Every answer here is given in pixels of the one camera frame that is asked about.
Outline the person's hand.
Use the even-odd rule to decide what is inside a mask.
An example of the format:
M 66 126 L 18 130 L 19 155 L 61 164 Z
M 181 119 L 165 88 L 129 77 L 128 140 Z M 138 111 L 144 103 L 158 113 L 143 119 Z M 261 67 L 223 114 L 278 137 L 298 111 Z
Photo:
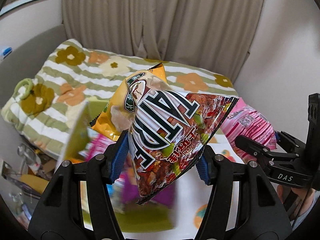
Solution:
M 295 189 L 288 186 L 278 185 L 277 194 L 282 202 L 287 215 L 290 218 L 296 218 L 303 215 L 313 204 L 315 196 L 314 189 Z

